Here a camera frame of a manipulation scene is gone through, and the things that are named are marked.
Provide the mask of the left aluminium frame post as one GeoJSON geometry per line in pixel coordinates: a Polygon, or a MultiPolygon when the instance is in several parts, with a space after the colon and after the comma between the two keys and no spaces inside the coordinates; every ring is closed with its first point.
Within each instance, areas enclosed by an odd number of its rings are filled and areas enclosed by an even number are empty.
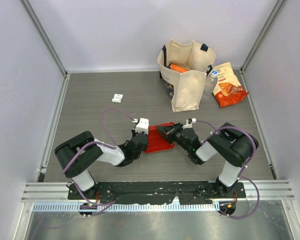
{"type": "Polygon", "coordinates": [[[59,58],[57,51],[55,50],[52,42],[50,41],[43,25],[41,24],[35,10],[33,9],[29,0],[20,0],[25,12],[27,13],[28,17],[30,18],[32,24],[34,25],[37,33],[39,34],[40,38],[42,39],[45,47],[47,48],[49,54],[51,55],[52,59],[56,63],[58,69],[60,70],[61,74],[65,77],[67,75],[67,70],[65,69],[64,65],[62,64],[61,59],[59,58]]]}

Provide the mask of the small white plastic bracket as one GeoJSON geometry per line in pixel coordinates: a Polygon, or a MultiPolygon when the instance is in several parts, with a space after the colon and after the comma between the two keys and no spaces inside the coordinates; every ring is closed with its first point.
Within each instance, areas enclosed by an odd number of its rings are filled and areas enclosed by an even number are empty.
{"type": "Polygon", "coordinates": [[[122,102],[122,98],[123,98],[123,95],[122,95],[122,94],[114,94],[111,101],[112,101],[113,103],[118,103],[118,104],[120,104],[120,103],[122,102]]]}

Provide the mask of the beige canvas tote bag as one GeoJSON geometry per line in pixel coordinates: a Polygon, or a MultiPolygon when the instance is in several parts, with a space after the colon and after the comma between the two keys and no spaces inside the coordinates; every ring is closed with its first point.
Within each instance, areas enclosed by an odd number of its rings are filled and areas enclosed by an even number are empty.
{"type": "Polygon", "coordinates": [[[171,39],[162,47],[157,63],[173,112],[199,109],[206,77],[212,71],[215,59],[215,52],[204,43],[182,44],[171,39]],[[170,64],[188,71],[178,73],[168,68],[170,64]]]}

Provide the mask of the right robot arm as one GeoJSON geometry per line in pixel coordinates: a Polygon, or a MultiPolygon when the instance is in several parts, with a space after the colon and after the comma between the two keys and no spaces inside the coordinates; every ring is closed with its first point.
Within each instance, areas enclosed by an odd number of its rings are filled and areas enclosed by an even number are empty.
{"type": "Polygon", "coordinates": [[[156,129],[170,144],[176,143],[187,152],[188,158],[196,165],[202,165],[219,154],[225,164],[215,180],[215,191],[223,198],[233,193],[234,187],[259,147],[251,134],[226,122],[210,136],[200,141],[191,125],[177,123],[171,126],[157,126],[156,129]]]}

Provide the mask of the orange item in bag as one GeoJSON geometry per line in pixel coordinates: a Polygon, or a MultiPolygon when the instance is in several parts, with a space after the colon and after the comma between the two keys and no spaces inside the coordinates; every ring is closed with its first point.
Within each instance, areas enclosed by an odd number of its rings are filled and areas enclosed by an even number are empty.
{"type": "Polygon", "coordinates": [[[182,67],[182,66],[179,66],[177,64],[174,64],[174,63],[171,63],[169,66],[168,66],[169,69],[175,71],[175,72],[178,72],[180,74],[182,73],[185,73],[185,72],[188,72],[189,70],[185,67],[182,67]]]}

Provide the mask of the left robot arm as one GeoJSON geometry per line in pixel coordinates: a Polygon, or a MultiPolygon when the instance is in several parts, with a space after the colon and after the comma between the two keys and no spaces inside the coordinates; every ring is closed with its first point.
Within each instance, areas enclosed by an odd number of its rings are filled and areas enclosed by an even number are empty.
{"type": "Polygon", "coordinates": [[[148,135],[133,132],[132,138],[125,143],[112,146],[94,138],[90,131],[63,142],[54,150],[62,168],[62,173],[72,179],[69,193],[90,200],[98,190],[88,168],[94,162],[103,162],[115,167],[125,167],[137,160],[148,147],[148,135]]]}

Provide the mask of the orange chips bag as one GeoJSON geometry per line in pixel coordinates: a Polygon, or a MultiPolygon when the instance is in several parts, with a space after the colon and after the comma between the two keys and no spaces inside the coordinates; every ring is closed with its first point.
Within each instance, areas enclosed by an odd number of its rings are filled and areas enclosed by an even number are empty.
{"type": "Polygon", "coordinates": [[[235,75],[230,62],[215,66],[217,71],[217,83],[213,95],[221,108],[240,103],[249,92],[246,91],[235,75]]]}

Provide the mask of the clear plastic water bottle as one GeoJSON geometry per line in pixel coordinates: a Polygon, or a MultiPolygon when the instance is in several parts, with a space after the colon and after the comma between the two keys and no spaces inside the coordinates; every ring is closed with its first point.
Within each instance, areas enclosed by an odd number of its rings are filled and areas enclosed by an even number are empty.
{"type": "Polygon", "coordinates": [[[212,70],[205,78],[204,90],[202,93],[202,100],[207,100],[211,97],[213,90],[215,89],[218,82],[218,72],[212,70]]]}

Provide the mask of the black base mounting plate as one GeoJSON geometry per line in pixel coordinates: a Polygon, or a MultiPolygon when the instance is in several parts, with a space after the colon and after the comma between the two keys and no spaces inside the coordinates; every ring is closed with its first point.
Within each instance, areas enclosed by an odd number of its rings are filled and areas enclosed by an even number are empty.
{"type": "Polygon", "coordinates": [[[83,195],[101,204],[169,205],[177,197],[181,205],[194,205],[210,204],[213,199],[243,199],[246,192],[242,182],[235,183],[226,193],[213,181],[104,181],[84,191],[83,195]]]}

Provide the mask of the aluminium frame post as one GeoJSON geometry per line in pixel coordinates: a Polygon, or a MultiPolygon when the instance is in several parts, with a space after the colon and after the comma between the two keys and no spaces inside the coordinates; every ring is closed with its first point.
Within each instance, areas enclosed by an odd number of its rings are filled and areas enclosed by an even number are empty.
{"type": "Polygon", "coordinates": [[[265,40],[268,32],[270,31],[272,25],[274,24],[274,22],[276,21],[276,18],[278,17],[278,15],[280,14],[280,12],[282,11],[283,7],[285,6],[287,0],[277,0],[269,14],[269,16],[267,17],[264,25],[262,26],[256,40],[254,41],[252,48],[250,49],[243,65],[240,68],[240,72],[243,74],[249,64],[251,63],[253,57],[255,56],[255,54],[257,53],[257,50],[260,48],[262,42],[265,40]]]}
{"type": "Polygon", "coordinates": [[[47,48],[49,54],[51,55],[52,59],[56,63],[58,69],[60,70],[61,74],[65,77],[67,75],[67,70],[65,69],[64,65],[62,64],[61,59],[59,58],[57,51],[55,50],[52,42],[50,41],[43,25],[41,24],[35,10],[33,9],[29,0],[20,0],[25,12],[27,13],[28,17],[30,18],[32,24],[34,25],[37,33],[39,34],[40,38],[42,39],[45,47],[47,48]]]}

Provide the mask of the red cardboard paper box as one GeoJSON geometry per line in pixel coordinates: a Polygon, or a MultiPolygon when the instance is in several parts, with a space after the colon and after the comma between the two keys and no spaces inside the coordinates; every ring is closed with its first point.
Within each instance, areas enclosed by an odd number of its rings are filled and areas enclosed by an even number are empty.
{"type": "Polygon", "coordinates": [[[162,123],[159,125],[152,125],[149,127],[148,133],[148,147],[144,151],[146,154],[152,154],[171,150],[175,147],[175,143],[169,143],[157,130],[158,126],[172,126],[173,122],[162,123]]]}

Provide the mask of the right aluminium frame post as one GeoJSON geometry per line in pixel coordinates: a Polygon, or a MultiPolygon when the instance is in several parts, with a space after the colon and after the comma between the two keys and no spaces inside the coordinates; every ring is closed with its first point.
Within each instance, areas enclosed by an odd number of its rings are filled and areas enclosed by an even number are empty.
{"type": "Polygon", "coordinates": [[[265,40],[268,32],[270,31],[272,25],[274,24],[274,22],[276,21],[276,18],[278,17],[278,15],[280,14],[280,12],[282,11],[283,7],[285,6],[287,0],[277,0],[269,14],[269,16],[267,17],[264,25],[262,26],[256,40],[254,41],[252,48],[250,49],[243,65],[240,68],[240,72],[243,74],[249,64],[251,63],[253,57],[255,56],[255,54],[257,53],[257,50],[260,48],[262,42],[265,40]]]}

